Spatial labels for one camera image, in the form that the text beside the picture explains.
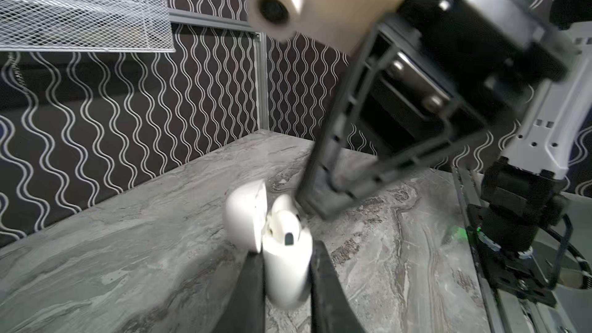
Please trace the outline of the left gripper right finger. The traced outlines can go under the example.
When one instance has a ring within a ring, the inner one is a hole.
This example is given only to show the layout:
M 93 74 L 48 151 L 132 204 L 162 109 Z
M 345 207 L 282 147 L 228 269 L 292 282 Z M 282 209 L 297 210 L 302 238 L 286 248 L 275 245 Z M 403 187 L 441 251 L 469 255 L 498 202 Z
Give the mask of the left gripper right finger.
M 365 332 L 345 296 L 325 243 L 313 241 L 310 260 L 311 332 Z

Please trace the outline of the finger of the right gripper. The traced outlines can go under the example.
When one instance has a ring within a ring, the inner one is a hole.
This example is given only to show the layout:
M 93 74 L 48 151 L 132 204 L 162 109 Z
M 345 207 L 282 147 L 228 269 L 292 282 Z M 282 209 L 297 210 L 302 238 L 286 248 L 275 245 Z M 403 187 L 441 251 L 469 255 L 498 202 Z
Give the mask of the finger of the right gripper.
M 347 126 L 364 123 L 370 135 L 379 135 L 362 111 L 370 106 L 371 91 L 380 83 L 379 74 L 397 51 L 391 31 L 386 27 L 372 29 L 356 51 L 336 88 L 296 191 L 295 199 L 305 212 L 331 220 L 398 180 L 396 162 L 388 154 L 363 166 L 353 177 L 336 176 L 340 152 L 345 148 Z
M 379 135 L 370 135 L 364 123 L 356 124 L 365 128 L 366 135 L 373 140 L 378 156 L 376 161 L 388 154 L 396 162 L 398 180 L 415 169 L 437 163 L 489 126 L 482 114 L 460 103 L 452 103 L 431 113 L 406 101 L 369 102 L 370 106 L 363 109 L 362 115 L 370 118 L 370 126 L 376 128 Z M 355 166 L 347 163 L 339 167 L 338 163 L 337 177 L 353 177 L 362 167 L 372 164 Z

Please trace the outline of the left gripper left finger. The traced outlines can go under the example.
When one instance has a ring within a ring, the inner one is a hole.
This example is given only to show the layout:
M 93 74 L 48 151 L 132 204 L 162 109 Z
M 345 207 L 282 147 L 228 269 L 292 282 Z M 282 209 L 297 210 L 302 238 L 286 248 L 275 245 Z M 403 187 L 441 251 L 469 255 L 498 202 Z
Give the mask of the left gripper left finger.
M 265 332 L 265 300 L 263 255 L 248 253 L 228 306 L 212 332 Z

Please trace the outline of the white round charging case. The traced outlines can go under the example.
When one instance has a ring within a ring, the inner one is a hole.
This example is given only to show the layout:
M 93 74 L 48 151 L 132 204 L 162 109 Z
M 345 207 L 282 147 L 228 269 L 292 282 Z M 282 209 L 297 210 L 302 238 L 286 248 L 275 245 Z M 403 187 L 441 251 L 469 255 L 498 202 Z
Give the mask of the white round charging case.
M 230 193 L 223 219 L 231 243 L 263 255 L 271 303 L 282 309 L 303 304 L 309 293 L 313 240 L 291 196 L 282 194 L 269 205 L 265 181 L 248 182 Z

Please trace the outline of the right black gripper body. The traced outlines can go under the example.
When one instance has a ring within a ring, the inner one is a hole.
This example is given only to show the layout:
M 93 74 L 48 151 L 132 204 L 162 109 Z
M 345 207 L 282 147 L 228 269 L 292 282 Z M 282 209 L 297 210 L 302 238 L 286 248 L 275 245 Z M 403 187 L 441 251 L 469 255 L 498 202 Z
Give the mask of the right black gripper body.
M 380 157 L 444 157 L 577 57 L 526 0 L 403 0 L 365 37 L 365 135 Z

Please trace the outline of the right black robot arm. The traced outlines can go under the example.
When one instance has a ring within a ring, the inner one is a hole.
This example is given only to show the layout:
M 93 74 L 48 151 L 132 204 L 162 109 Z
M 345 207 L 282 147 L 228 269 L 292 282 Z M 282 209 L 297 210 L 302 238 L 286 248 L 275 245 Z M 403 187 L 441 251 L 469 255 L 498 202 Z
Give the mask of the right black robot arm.
M 491 246 L 524 252 L 556 224 L 591 105 L 591 54 L 526 0 L 404 0 L 365 35 L 296 192 L 340 214 L 489 129 L 521 119 L 486 172 Z

